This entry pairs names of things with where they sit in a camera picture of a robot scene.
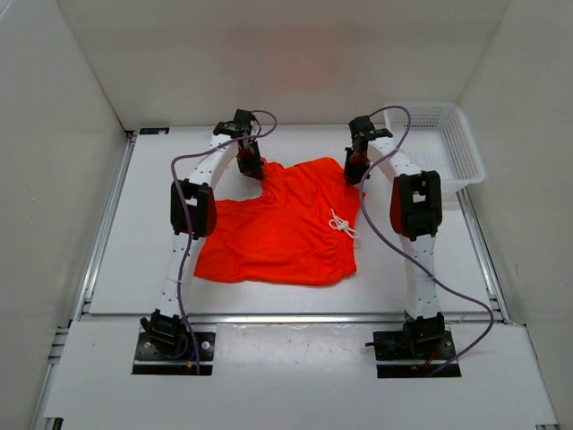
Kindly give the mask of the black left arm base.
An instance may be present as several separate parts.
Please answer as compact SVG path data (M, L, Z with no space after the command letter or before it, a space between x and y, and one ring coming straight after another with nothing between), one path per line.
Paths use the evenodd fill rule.
M178 315L156 310L141 318L132 374L211 376L216 349L214 331L196 331L196 342Z

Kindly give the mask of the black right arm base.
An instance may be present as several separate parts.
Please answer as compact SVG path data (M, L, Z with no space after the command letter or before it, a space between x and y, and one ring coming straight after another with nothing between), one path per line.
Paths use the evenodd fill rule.
M407 317L399 331L375 331L364 346L374 351L380 379L456 378L461 375L443 314Z

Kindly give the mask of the left side aluminium rail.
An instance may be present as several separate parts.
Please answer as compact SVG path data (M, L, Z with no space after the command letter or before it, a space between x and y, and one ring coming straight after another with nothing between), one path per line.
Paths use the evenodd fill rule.
M128 131L126 133L126 145L124 152L115 171L111 189L107 197L105 209L99 223L98 232L91 248L90 258L88 260L83 278L81 279L76 301L73 305L68 320L68 326L71 326L72 322L77 322L81 319L83 307L89 303L90 298L93 295L99 268L103 261L107 241L111 232L117 205L119 203L121 192L124 186L124 180L126 178L129 164L133 155L136 139L136 131Z

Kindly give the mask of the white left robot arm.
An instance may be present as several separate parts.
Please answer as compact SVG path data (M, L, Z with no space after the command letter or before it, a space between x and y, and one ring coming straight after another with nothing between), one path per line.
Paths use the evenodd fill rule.
M259 110L238 109L234 118L215 126L206 150L184 154L171 161L173 178L170 222L174 232L167 281L158 313L184 319L199 253L218 220L214 191L228 165L236 161L242 175L263 179L263 159L258 140L266 134L257 118Z

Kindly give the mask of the right side aluminium rail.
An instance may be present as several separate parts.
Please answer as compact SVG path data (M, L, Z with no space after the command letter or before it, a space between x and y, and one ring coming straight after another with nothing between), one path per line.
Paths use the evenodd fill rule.
M499 277L494 268L491 254L486 244L475 207L467 188L457 192L458 203L464 216L466 227L475 250L490 305L497 322L512 324L509 311L503 296Z

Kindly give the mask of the orange shorts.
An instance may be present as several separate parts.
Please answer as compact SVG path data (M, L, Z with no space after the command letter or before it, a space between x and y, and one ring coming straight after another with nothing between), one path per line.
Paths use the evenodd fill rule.
M216 207L218 221L199 254L197 278L323 288L357 271L355 241L334 220L355 226L359 191L346 184L333 158L288 168L268 162L259 196L219 200Z

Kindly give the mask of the black corner bracket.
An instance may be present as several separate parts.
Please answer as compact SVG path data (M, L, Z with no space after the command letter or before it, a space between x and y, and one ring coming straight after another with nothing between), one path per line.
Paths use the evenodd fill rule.
M169 127L142 127L139 135L165 135L169 134Z

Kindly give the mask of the white plastic mesh basket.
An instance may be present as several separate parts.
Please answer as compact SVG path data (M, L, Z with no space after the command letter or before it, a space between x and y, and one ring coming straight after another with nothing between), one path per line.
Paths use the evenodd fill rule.
M458 192L485 179L469 123L461 108L446 101L389 103L384 124L398 141L408 132L401 150L423 170L440 174L445 206L458 206Z

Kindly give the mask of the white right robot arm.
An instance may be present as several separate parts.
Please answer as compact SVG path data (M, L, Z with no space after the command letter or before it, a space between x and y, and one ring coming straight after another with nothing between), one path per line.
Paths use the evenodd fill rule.
M389 222L398 235L399 252L406 255L407 318L439 320L442 314L432 276L435 237L442 222L440 175L421 169L396 150L391 132L377 129L368 116L357 116L348 126L352 144L346 148L346 182L359 185L370 175L371 152L383 159L378 168L392 184Z

